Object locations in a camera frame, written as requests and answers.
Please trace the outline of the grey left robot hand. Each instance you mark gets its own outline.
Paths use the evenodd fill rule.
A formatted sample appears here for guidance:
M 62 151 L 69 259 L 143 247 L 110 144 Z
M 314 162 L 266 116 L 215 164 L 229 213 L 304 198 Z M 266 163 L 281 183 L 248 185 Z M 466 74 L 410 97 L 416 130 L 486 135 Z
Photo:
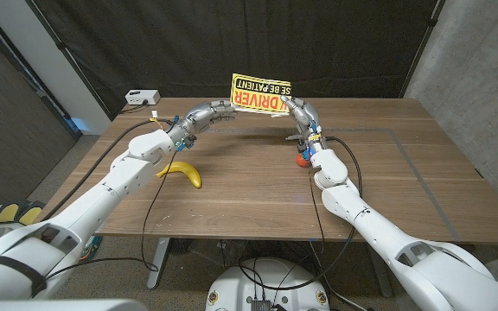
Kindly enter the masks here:
M 226 100 L 205 102 L 194 106 L 168 132 L 176 148 L 190 148 L 195 135 L 206 131 L 211 124 L 235 119 L 237 108 Z

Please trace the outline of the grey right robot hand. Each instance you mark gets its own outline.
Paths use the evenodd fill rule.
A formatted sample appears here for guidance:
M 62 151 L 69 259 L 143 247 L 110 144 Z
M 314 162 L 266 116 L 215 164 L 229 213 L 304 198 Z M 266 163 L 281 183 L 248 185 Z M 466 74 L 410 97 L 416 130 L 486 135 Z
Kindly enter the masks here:
M 322 144 L 322 127 L 315 107 L 300 98 L 282 95 L 280 99 L 289 109 L 290 117 L 297 123 L 298 133 L 288 136 L 287 140 L 297 140 L 299 152 L 308 150 L 314 154 L 325 149 Z

